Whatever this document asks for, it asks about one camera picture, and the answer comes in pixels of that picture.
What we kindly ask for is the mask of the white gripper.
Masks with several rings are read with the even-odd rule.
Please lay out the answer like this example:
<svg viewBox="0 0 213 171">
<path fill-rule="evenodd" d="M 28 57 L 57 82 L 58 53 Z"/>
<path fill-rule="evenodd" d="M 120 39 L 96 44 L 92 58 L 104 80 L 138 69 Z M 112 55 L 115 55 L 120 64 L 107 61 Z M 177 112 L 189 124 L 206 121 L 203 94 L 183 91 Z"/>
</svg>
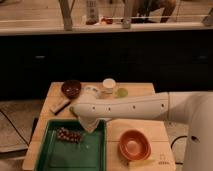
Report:
<svg viewBox="0 0 213 171">
<path fill-rule="evenodd" d="M 88 133 L 92 133 L 99 124 L 99 120 L 94 118 L 79 118 L 79 122 Z"/>
</svg>

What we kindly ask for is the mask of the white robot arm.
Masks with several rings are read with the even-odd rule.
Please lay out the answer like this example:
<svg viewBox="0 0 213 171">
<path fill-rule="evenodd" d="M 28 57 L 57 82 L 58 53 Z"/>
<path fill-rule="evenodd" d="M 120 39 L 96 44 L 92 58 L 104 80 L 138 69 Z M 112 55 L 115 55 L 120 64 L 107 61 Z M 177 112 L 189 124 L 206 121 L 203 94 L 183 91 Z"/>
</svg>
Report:
<svg viewBox="0 0 213 171">
<path fill-rule="evenodd" d="M 188 125 L 182 171 L 213 171 L 213 92 L 164 92 L 148 96 L 97 99 L 82 94 L 72 111 L 81 124 L 99 118 L 168 120 Z"/>
</svg>

